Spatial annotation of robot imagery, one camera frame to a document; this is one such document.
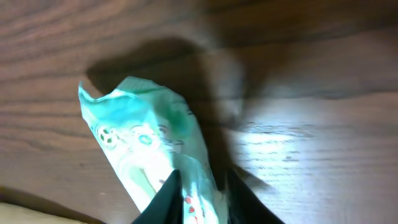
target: plastic wrapper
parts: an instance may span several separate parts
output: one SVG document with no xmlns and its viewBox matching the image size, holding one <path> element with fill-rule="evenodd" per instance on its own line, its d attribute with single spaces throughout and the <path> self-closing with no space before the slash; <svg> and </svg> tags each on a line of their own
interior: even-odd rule
<svg viewBox="0 0 398 224">
<path fill-rule="evenodd" d="M 216 189 L 196 117 L 180 95 L 127 77 L 101 98 L 81 85 L 78 96 L 83 119 L 141 212 L 178 169 L 183 222 L 228 222 L 226 197 Z"/>
</svg>

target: beige object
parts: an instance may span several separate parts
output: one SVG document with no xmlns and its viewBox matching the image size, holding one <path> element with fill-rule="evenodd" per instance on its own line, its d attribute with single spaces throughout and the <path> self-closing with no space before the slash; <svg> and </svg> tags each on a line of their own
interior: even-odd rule
<svg viewBox="0 0 398 224">
<path fill-rule="evenodd" d="M 0 203 L 0 223 L 7 224 L 84 224 L 67 218 L 47 215 L 27 208 Z"/>
</svg>

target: black object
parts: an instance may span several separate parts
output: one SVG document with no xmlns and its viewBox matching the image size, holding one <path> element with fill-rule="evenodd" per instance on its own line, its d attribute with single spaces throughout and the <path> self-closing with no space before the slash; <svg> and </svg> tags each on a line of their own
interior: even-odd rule
<svg viewBox="0 0 398 224">
<path fill-rule="evenodd" d="M 227 172 L 229 224 L 283 224 L 265 207 L 235 171 Z M 180 171 L 173 171 L 149 206 L 132 224 L 182 224 Z"/>
</svg>

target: wood grain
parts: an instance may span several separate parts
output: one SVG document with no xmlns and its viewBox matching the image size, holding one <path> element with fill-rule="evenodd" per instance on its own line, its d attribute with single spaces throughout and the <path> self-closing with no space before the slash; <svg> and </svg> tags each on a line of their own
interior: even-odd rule
<svg viewBox="0 0 398 224">
<path fill-rule="evenodd" d="M 395 223 L 397 24 L 393 0 L 1 0 L 0 185 L 131 222 L 76 92 L 135 75 L 286 223 Z"/>
</svg>

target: candy wrapper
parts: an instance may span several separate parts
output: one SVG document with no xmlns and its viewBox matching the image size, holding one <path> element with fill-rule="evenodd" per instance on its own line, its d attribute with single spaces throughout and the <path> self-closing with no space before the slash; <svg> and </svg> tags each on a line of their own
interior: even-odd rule
<svg viewBox="0 0 398 224">
<path fill-rule="evenodd" d="M 228 222 L 226 197 L 216 189 L 196 117 L 180 95 L 127 77 L 101 98 L 81 85 L 78 96 L 83 119 L 141 212 L 178 169 L 184 223 Z"/>
</svg>

